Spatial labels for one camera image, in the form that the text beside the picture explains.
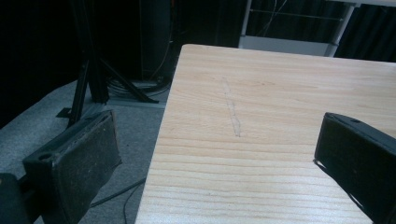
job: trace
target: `black cable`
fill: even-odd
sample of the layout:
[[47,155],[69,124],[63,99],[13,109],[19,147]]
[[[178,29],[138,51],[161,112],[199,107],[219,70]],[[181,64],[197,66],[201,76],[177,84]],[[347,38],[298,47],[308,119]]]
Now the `black cable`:
[[96,207],[97,205],[100,205],[100,204],[102,204],[102,203],[108,202],[108,201],[112,200],[113,198],[118,197],[118,196],[120,196],[121,194],[125,193],[126,191],[128,191],[128,190],[130,190],[130,189],[132,189],[132,188],[134,188],[134,187],[136,187],[136,186],[140,186],[140,185],[142,185],[142,184],[144,184],[144,183],[146,183],[146,178],[143,178],[143,179],[137,181],[136,183],[133,183],[131,186],[128,186],[128,187],[126,187],[125,189],[122,189],[122,190],[120,190],[120,191],[117,192],[117,193],[114,193],[114,194],[112,194],[112,195],[110,195],[110,196],[108,196],[108,197],[105,197],[104,199],[99,200],[99,201],[96,202],[96,203],[91,203],[90,208],[93,208],[93,207]]
[[125,200],[125,203],[123,205],[122,208],[122,213],[123,213],[123,217],[124,217],[124,223],[128,224],[128,220],[126,218],[126,204],[128,203],[129,199],[132,197],[132,195],[134,194],[134,192],[142,185],[143,183],[140,183],[139,185],[136,186],[136,188],[134,190],[132,190],[132,192],[129,194],[128,198]]
[[157,92],[157,93],[153,93],[153,94],[151,94],[149,97],[159,95],[159,94],[161,94],[161,93],[164,93],[164,92],[166,92],[166,91],[169,91],[169,89],[171,89],[170,83],[169,83],[168,88],[166,88],[166,89],[163,90],[163,91],[160,91],[160,92]]

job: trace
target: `black curtain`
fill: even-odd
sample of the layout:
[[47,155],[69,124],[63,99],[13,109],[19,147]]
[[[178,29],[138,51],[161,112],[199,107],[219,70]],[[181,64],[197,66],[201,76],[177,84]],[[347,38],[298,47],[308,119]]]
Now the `black curtain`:
[[335,57],[396,62],[396,8],[356,8]]

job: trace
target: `wooden table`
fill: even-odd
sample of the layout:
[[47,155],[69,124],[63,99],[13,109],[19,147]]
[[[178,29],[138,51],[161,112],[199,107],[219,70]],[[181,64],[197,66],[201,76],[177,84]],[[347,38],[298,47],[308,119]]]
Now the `wooden table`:
[[372,223],[312,162],[327,111],[396,136],[396,64],[184,46],[136,223]]

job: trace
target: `floor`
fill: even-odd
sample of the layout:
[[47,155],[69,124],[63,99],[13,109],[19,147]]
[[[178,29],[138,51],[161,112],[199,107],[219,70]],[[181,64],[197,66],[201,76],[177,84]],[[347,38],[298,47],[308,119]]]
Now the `floor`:
[[[66,128],[68,119],[55,116],[64,107],[71,106],[75,87],[76,82],[72,82],[53,91],[0,130],[0,172],[23,176],[21,160]],[[168,92],[152,96],[153,99],[160,100],[156,106],[137,104],[134,100],[110,101],[107,105],[100,106],[104,110],[114,110],[116,114],[122,165],[101,188],[94,202],[146,177]],[[85,102],[84,107],[90,108],[92,103],[88,91]],[[124,223],[122,209],[129,196],[128,192],[90,209],[80,223]],[[134,223],[142,192],[143,187],[140,187],[126,206],[128,223]],[[39,219],[36,223],[42,223],[42,220]]]

